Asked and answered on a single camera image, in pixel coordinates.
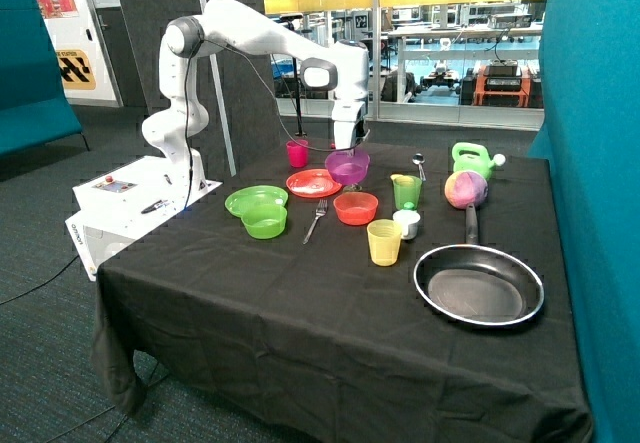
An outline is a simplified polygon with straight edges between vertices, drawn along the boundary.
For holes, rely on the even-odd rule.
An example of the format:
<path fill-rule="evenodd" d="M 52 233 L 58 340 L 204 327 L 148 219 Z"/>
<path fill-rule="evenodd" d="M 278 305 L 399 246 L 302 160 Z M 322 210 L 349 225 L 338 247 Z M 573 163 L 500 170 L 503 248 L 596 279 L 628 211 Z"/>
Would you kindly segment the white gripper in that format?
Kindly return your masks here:
<path fill-rule="evenodd" d="M 336 150 L 346 150 L 346 156 L 353 158 L 357 145 L 358 128 L 367 114 L 367 103 L 364 101 L 335 100 L 331 120 Z"/>

